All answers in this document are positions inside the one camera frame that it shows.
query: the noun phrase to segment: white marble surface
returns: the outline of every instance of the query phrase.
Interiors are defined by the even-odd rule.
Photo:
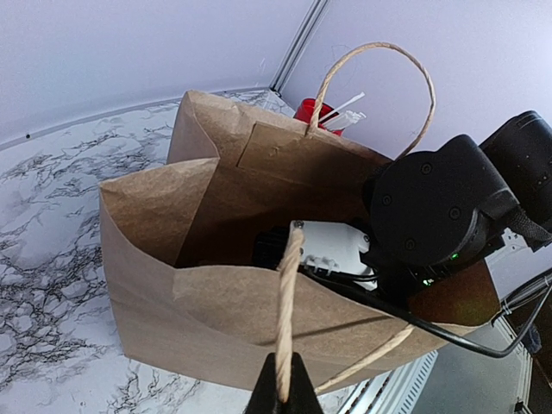
[[[293,113],[269,91],[228,96]],[[178,105],[75,124],[0,152],[0,414],[243,412],[249,392],[123,356],[110,310],[97,183],[161,166]],[[349,392],[323,396],[325,412]]]

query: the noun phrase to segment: white wall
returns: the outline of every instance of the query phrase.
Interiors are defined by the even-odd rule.
[[[4,0],[0,142],[80,117],[268,86],[312,0]]]
[[[338,0],[332,2],[283,90],[297,105],[350,49],[390,41],[414,54],[436,87],[436,117],[420,149],[466,133],[483,141],[510,117],[537,110],[552,124],[552,2],[542,0]],[[346,137],[395,157],[421,128],[429,106],[422,75],[401,55],[370,50],[349,61],[326,102],[353,105],[367,120]],[[516,251],[493,269],[504,296],[552,265],[552,248]]]

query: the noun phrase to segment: screw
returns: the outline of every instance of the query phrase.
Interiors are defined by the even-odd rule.
[[[422,168],[420,168],[420,171],[422,172],[423,175],[428,175],[429,173],[431,173],[432,169],[433,167],[431,166],[431,164],[429,162],[426,162],[425,164],[422,165]]]
[[[415,248],[416,248],[416,241],[414,239],[406,239],[405,249],[406,250],[414,250]]]
[[[383,205],[391,205],[392,201],[393,201],[393,199],[391,198],[391,196],[389,194],[386,194],[385,196],[383,196],[381,198],[381,203]]]
[[[458,207],[453,207],[448,211],[448,217],[450,217],[451,220],[458,220],[460,218],[461,211]]]

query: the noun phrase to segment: bag handle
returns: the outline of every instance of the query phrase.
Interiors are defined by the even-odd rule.
[[[314,104],[314,111],[312,113],[312,118],[310,119],[310,124],[309,124],[309,127],[307,128],[306,134],[308,134],[309,131],[314,131],[318,128],[318,120],[320,119],[320,110],[322,109],[323,100],[326,97],[326,91],[328,90],[329,82],[334,77],[336,72],[339,71],[339,69],[341,69],[341,67],[349,59],[356,56],[357,54],[360,54],[360,53],[366,52],[369,49],[375,49],[378,47],[391,49],[406,56],[406,58],[408,58],[408,60],[412,62],[414,66],[416,66],[423,74],[423,77],[425,78],[425,82],[428,88],[430,89],[430,100],[431,100],[430,112],[428,113],[428,116],[425,119],[425,123],[423,124],[422,129],[420,130],[420,133],[417,135],[416,139],[414,139],[414,141],[411,142],[411,144],[398,156],[398,159],[399,159],[407,155],[422,140],[423,136],[425,135],[428,128],[430,127],[431,121],[433,120],[433,115],[435,114],[436,97],[435,97],[435,88],[433,87],[433,82],[431,81],[430,74],[425,69],[425,67],[423,67],[423,65],[414,56],[406,52],[402,47],[393,45],[392,43],[375,41],[372,43],[367,43],[366,45],[358,46],[355,49],[351,50],[346,55],[344,55],[331,67],[331,69],[329,69],[329,72],[326,75],[326,78],[324,78],[324,81],[320,86],[320,90],[318,91],[317,100],[315,101],[315,104]]]
[[[300,228],[294,228],[290,232],[287,246],[285,247],[284,257],[279,263],[279,302],[278,302],[278,321],[276,325],[276,387],[279,400],[286,403],[290,395],[290,386],[292,379],[292,313],[293,296],[295,292],[295,281],[297,279],[298,267],[301,262],[301,250],[304,243],[304,234]],[[350,367],[337,373],[326,382],[315,389],[316,394],[327,390],[328,388],[340,383],[351,375],[358,373],[362,368],[367,367],[374,361],[389,354],[402,342],[404,342],[412,333],[414,327],[410,324],[404,326],[398,333],[393,335],[387,341],[379,345],[368,355],[360,358]]]

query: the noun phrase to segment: paper bag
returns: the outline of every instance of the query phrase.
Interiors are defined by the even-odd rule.
[[[179,108],[168,165],[100,185],[103,263],[128,357],[253,389],[274,347],[279,283],[276,272],[250,266],[255,236],[293,219],[366,219],[361,186],[388,161],[330,132],[307,129],[298,120],[190,91]],[[462,312],[439,321],[460,335],[498,309],[486,267],[471,274],[485,309],[466,319],[472,326],[461,326],[467,324]],[[469,297],[474,287],[461,291]],[[450,307],[442,297],[424,312]],[[314,385],[405,325],[298,276],[293,346]],[[416,329],[339,386],[443,344]]]

